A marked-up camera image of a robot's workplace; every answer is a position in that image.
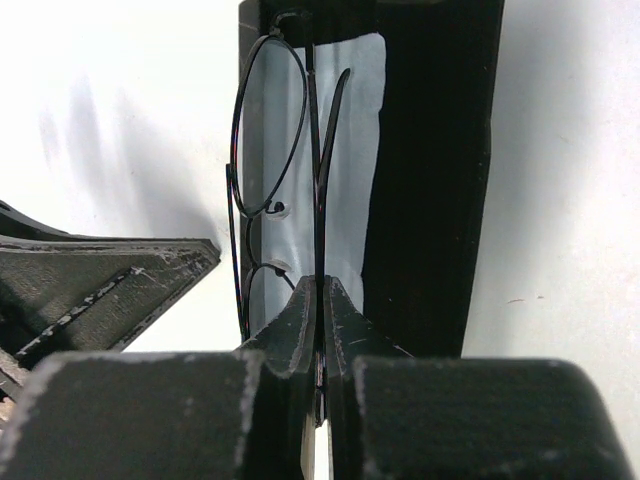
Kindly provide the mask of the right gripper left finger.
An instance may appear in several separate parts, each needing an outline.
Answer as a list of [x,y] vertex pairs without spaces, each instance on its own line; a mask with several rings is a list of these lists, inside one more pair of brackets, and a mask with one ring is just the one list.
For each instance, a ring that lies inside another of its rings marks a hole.
[[1,437],[5,479],[309,479],[316,294],[230,352],[55,354]]

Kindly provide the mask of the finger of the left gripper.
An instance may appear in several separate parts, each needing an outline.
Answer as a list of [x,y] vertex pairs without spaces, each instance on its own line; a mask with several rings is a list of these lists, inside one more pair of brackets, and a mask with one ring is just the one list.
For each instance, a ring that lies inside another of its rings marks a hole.
[[72,235],[1,206],[1,396],[45,357],[120,352],[220,262],[198,238]]

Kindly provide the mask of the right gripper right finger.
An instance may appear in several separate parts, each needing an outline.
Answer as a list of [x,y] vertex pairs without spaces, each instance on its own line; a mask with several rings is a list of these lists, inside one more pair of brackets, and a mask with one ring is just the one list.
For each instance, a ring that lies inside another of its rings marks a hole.
[[603,400],[559,359],[416,358],[325,282],[334,479],[629,479]]

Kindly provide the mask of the thin wire-frame glasses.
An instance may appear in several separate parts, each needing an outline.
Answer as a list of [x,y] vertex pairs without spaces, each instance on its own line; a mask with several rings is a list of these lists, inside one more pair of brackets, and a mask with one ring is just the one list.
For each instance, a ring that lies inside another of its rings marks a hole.
[[344,69],[325,123],[320,121],[313,15],[303,8],[276,13],[251,46],[242,66],[225,166],[230,250],[242,340],[265,324],[255,310],[268,281],[295,288],[292,263],[267,257],[266,222],[285,219],[297,203],[290,188],[294,169],[310,157],[313,265],[318,287],[326,273],[326,210],[330,166],[344,91]]

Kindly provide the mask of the blue cleaning cloth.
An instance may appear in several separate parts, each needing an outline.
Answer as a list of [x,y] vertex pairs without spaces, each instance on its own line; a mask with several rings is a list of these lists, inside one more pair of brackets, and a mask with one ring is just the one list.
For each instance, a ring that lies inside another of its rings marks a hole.
[[[315,47],[320,121],[325,123],[337,80],[350,69],[330,166],[326,210],[326,272],[342,282],[357,308],[364,303],[362,268],[372,183],[380,139],[379,113],[386,81],[386,45],[377,33]],[[295,269],[294,284],[313,265],[310,157],[294,169],[290,193],[297,205],[283,220],[268,221],[261,238],[269,258],[279,256]],[[292,290],[265,283],[256,314],[269,323]]]

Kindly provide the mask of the black glasses case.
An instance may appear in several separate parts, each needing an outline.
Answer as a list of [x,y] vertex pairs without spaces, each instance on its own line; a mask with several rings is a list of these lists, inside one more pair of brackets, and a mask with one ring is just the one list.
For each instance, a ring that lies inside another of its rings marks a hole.
[[243,1],[241,70],[272,17],[313,15],[317,46],[386,45],[380,139],[356,310],[414,357],[462,350],[491,157],[500,1]]

